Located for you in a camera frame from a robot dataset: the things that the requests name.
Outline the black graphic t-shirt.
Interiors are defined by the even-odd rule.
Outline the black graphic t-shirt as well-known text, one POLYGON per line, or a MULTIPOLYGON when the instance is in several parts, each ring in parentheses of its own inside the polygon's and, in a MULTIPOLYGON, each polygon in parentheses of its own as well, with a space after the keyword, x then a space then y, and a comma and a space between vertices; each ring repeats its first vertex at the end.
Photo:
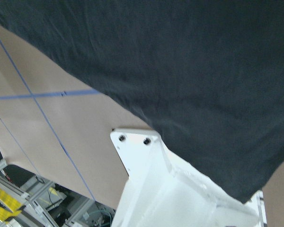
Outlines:
POLYGON ((0 0, 0 26, 241 203, 284 162, 284 0, 0 0))

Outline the brown paper table cover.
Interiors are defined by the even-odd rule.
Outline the brown paper table cover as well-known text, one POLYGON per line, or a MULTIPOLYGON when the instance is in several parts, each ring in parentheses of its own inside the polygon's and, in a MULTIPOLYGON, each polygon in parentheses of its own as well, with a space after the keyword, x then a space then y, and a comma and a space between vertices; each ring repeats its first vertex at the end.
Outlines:
MULTIPOLYGON (((115 129, 153 131, 0 26, 0 151, 7 163, 117 209, 128 173, 115 129)), ((284 227, 284 164, 264 189, 266 220, 284 227)))

